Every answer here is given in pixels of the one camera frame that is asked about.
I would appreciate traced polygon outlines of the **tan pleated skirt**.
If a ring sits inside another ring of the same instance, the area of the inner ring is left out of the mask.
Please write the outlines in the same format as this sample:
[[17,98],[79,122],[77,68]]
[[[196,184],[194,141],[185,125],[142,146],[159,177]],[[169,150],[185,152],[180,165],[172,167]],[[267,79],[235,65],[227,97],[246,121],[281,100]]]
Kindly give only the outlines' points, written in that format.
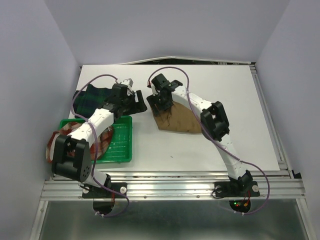
[[152,110],[152,114],[159,130],[188,134],[202,133],[202,128],[192,111],[178,102],[173,102],[169,110],[159,111],[158,115]]

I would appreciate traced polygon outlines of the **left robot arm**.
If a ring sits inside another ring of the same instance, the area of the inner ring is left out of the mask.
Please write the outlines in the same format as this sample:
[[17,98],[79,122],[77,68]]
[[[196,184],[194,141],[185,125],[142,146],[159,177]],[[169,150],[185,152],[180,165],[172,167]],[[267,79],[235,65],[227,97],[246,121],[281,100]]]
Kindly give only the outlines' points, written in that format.
[[90,148],[98,144],[98,136],[122,116],[147,110],[142,92],[133,91],[130,78],[112,86],[111,94],[84,123],[68,135],[56,138],[51,171],[59,176],[94,187],[100,197],[108,196],[111,177],[95,168]]

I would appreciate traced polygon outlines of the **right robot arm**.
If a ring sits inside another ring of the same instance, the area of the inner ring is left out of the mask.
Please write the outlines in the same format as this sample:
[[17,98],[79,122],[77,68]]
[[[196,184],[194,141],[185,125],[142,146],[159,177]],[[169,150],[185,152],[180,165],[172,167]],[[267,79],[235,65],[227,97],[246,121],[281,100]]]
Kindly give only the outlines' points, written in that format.
[[227,169],[228,180],[216,181],[212,194],[214,198],[258,197],[259,187],[244,164],[236,159],[237,152],[230,137],[230,123],[223,104],[210,102],[189,91],[180,81],[169,81],[160,73],[147,81],[152,94],[147,101],[153,112],[169,110],[174,103],[188,108],[199,121],[202,134],[217,148]]

